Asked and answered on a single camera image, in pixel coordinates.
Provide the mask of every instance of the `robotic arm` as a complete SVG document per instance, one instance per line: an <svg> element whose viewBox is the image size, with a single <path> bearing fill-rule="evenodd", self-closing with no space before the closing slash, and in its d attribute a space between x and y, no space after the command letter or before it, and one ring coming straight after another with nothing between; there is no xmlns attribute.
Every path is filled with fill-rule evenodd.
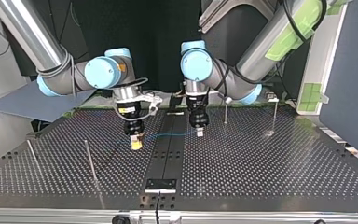
<svg viewBox="0 0 358 224"><path fill-rule="evenodd" d="M125 120L124 132L131 138L132 149L142 147L142 119L155 115L162 100L142 94L141 85L147 78L135 79L128 49L110 49L104 56L75 64L29 0L0 0L0 19L36 66L37 84L46 96L76 96L78 91L112 89L116 111ZM145 116L140 115L142 101L150 103Z"/></svg>
<svg viewBox="0 0 358 224"><path fill-rule="evenodd" d="M224 4L230 1L221 1L211 4L210 7L227 8ZM264 0L256 1L261 8L266 9ZM238 100L245 105L252 104L260 94L262 79L281 61L289 52L297 49L303 42L310 38L319 24L322 22L326 10L333 6L337 0L284 0L266 27L261 31L253 44L242 55L234 67L229 67L225 62L217 60L211 55L205 46L205 42L192 41L182 44L181 69L187 79L187 101L194 98L194 90L189 87L202 83L204 86L215 89L230 100ZM213 13L221 18L218 12ZM205 22L204 16L200 19L200 30L208 31L210 22ZM192 115L190 124L194 128Z"/></svg>

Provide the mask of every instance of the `grey wall panel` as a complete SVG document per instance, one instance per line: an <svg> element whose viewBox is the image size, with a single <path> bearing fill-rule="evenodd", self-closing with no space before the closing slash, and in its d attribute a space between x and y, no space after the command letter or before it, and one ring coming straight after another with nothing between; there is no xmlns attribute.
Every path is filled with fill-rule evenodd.
<svg viewBox="0 0 358 224"><path fill-rule="evenodd" d="M348 6L326 95L321 122L358 148L358 0Z"/></svg>
<svg viewBox="0 0 358 224"><path fill-rule="evenodd" d="M205 10L211 2L203 0L202 9ZM267 19L254 7L238 6L202 38L216 58L235 65L266 24Z"/></svg>

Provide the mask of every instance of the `grey board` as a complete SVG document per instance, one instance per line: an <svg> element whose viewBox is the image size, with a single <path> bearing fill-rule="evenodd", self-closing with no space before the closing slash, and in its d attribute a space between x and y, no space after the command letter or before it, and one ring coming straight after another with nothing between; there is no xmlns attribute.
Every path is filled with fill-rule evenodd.
<svg viewBox="0 0 358 224"><path fill-rule="evenodd" d="M358 149L358 0L348 5L320 120Z"/></svg>
<svg viewBox="0 0 358 224"><path fill-rule="evenodd" d="M161 178L148 170L159 146L153 135L161 131L164 117L159 111L145 122L148 135L142 150L131 150L123 121L114 110L79 111L71 119L58 120L51 131L32 141L37 160L26 144L0 159L0 207L153 208L156 200L144 195L144 179Z"/></svg>
<svg viewBox="0 0 358 224"><path fill-rule="evenodd" d="M290 107L273 128L273 110L231 108L224 124L224 109L211 109L203 138L187 116L159 111L139 151L114 111L76 112L33 141L38 163L26 145L0 160L0 207L146 210L159 201L168 211L358 213L358 159ZM188 135L153 137L166 132ZM176 193L145 194L161 174L177 180Z"/></svg>
<svg viewBox="0 0 358 224"><path fill-rule="evenodd" d="M358 212L358 159L309 120L281 107L210 110L204 137L188 135L175 209L183 211ZM188 123L178 120L177 126Z"/></svg>
<svg viewBox="0 0 358 224"><path fill-rule="evenodd" d="M62 97L47 97L31 82L0 98L0 112L29 119L53 122L63 113L83 104L95 91L84 91Z"/></svg>

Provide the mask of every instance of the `green tape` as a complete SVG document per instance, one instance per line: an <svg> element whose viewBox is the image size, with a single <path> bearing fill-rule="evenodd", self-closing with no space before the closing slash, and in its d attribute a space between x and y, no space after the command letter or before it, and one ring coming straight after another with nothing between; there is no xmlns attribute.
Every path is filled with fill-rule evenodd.
<svg viewBox="0 0 358 224"><path fill-rule="evenodd" d="M300 97L299 111L314 112L321 102L322 84L305 83Z"/></svg>
<svg viewBox="0 0 358 224"><path fill-rule="evenodd" d="M306 0L301 9L293 16L298 30L305 38L308 39L313 35L312 28L319 20L321 13L321 0ZM289 24L268 51L266 58L272 61L280 61L291 49L298 49L301 45L301 39Z"/></svg>
<svg viewBox="0 0 358 224"><path fill-rule="evenodd" d="M348 0L338 0L330 9L327 10L327 15L338 15L342 7L348 3Z"/></svg>

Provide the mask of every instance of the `metal rod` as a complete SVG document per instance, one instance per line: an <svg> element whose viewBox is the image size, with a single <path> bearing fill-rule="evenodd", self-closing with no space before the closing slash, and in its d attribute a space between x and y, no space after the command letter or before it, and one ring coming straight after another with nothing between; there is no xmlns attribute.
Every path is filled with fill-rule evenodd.
<svg viewBox="0 0 358 224"><path fill-rule="evenodd" d="M227 124L227 119L228 119L228 106L226 104L225 105L225 124Z"/></svg>
<svg viewBox="0 0 358 224"><path fill-rule="evenodd" d="M274 120L272 121L272 131L273 131L273 132L275 132L275 120L276 120L276 118L277 118L278 103L279 103L279 101L275 102Z"/></svg>
<svg viewBox="0 0 358 224"><path fill-rule="evenodd" d="M0 19L40 71L62 64L65 52L30 0L0 0Z"/></svg>
<svg viewBox="0 0 358 224"><path fill-rule="evenodd" d="M32 143L31 143L31 141L30 141L29 139L27 140L27 144L28 144L28 147L29 147L30 150L31 150L31 153L32 153L32 156L34 157L34 160L37 161L36 154L34 154L34 148L33 148Z"/></svg>
<svg viewBox="0 0 358 224"><path fill-rule="evenodd" d="M84 140L84 146L86 147L87 156L89 157L89 166L91 167L92 175L93 175L93 177L94 177L94 180L95 180L95 181L98 181L98 179L97 179L97 174L95 173L95 169L94 169L94 162L92 161L92 157L91 157L91 151L90 151L90 147L89 147L89 141Z"/></svg>

